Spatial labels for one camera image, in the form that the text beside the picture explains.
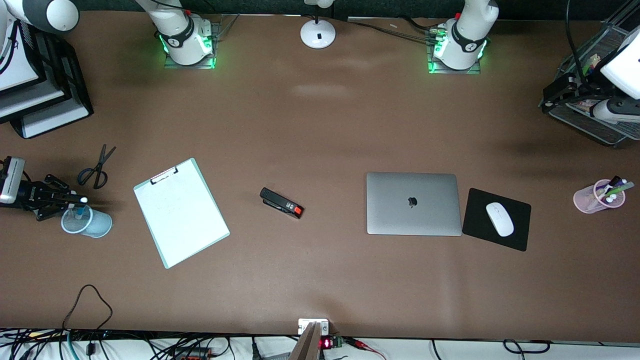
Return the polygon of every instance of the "black mouse pad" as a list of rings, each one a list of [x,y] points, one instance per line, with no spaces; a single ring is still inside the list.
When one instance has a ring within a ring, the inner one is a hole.
[[[509,213],[513,222],[513,234],[505,237],[498,235],[491,223],[489,214],[486,212],[486,206],[492,202],[501,203]],[[529,238],[530,220],[531,205],[471,188],[469,190],[462,233],[512,249],[525,251],[527,250],[527,240]]]

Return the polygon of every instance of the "scissors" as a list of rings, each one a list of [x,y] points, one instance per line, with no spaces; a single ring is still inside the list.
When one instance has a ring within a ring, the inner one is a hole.
[[[98,159],[98,165],[96,165],[94,168],[86,168],[80,171],[80,174],[78,174],[78,184],[80,185],[86,184],[86,182],[89,180],[91,176],[93,176],[94,173],[98,173],[95,176],[95,183],[93,184],[93,188],[96,190],[98,190],[99,188],[102,188],[107,183],[107,179],[109,178],[107,176],[107,173],[102,171],[102,166],[104,165],[105,162],[107,162],[107,159],[111,156],[111,154],[113,154],[115,149],[116,147],[114,146],[113,149],[111,149],[111,151],[109,151],[109,153],[106,154],[105,156],[104,152],[107,150],[107,144],[104,144],[102,146],[102,151],[100,152],[100,159]],[[104,180],[102,182],[100,182],[101,176],[104,177]]]

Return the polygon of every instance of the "pen holder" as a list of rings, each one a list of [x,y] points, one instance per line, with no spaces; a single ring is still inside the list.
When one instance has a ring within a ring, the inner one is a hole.
[[[62,229],[69,234],[80,234],[91,238],[101,238],[111,230],[113,221],[111,216],[94,210],[89,206],[84,206],[82,215],[78,215],[74,210],[66,210],[60,220]]]
[[[618,197],[610,204],[604,200],[598,200],[596,189],[600,186],[606,185],[610,180],[603,179],[596,182],[594,185],[588,186],[582,190],[578,190],[573,194],[573,203],[575,207],[585,214],[593,214],[600,210],[615,209],[622,206],[625,203],[625,192],[620,192]]]

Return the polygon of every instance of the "laptop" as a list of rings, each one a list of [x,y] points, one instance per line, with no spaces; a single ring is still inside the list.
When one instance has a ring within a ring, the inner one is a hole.
[[[461,236],[456,176],[368,172],[367,233]]]

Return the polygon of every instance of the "computer mouse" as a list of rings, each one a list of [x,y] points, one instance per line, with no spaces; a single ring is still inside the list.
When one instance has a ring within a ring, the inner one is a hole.
[[[489,214],[493,227],[501,237],[513,234],[513,221],[507,210],[499,202],[492,202],[486,206],[486,213]]]

